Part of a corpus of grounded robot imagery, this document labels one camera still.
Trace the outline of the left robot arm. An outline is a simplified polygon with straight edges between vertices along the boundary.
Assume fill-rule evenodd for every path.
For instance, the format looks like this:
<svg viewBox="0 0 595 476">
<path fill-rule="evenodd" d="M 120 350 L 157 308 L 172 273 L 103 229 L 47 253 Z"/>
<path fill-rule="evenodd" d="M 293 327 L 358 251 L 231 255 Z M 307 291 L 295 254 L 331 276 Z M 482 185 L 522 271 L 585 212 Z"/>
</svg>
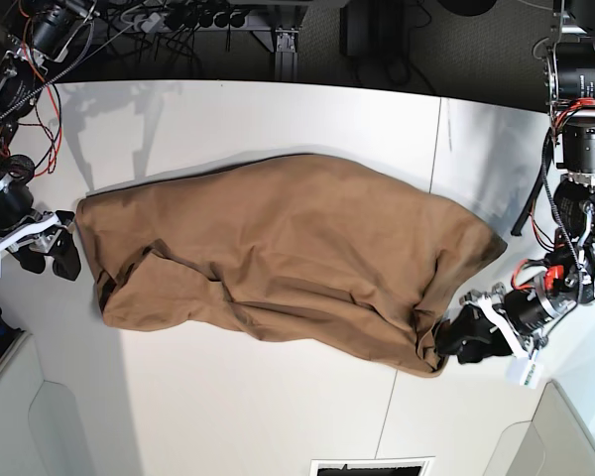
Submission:
<svg viewBox="0 0 595 476">
<path fill-rule="evenodd" d="M 581 305 L 595 301 L 595 1 L 555 1 L 548 37 L 533 47 L 544 63 L 550 125 L 543 140 L 539 176 L 512 235 L 534 222 L 544 192 L 557 225 L 540 259 L 515 268 L 538 274 L 508 289 L 471 291 L 458 316 L 439 327 L 437 352 L 462 364 L 513 356 L 533 362 L 555 327 Z"/>
</svg>

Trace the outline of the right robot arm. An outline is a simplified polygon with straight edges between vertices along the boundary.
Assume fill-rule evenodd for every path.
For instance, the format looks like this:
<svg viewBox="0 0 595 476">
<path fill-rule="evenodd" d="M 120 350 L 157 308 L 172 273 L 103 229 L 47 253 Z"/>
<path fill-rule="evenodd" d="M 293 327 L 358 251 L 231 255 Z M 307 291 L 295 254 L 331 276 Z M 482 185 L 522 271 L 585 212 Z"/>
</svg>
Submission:
<svg viewBox="0 0 595 476">
<path fill-rule="evenodd" d="M 80 52 L 61 71 L 50 73 L 51 63 L 65 58 L 70 44 L 81 33 L 94 35 L 98 16 L 94 1 L 9 1 L 0 3 L 0 21 L 5 37 L 0 41 L 0 276 L 4 254 L 21 268 L 35 274 L 51 267 L 56 276 L 75 280 L 81 264 L 70 227 L 70 211 L 40 211 L 34 206 L 30 182 L 50 174 L 57 164 L 62 129 L 51 129 L 41 118 L 33 125 L 42 129 L 50 146 L 34 161 L 11 152 L 10 145 L 24 117 L 37 114 L 43 93 L 61 112 L 56 84 L 80 65 Z"/>
</svg>

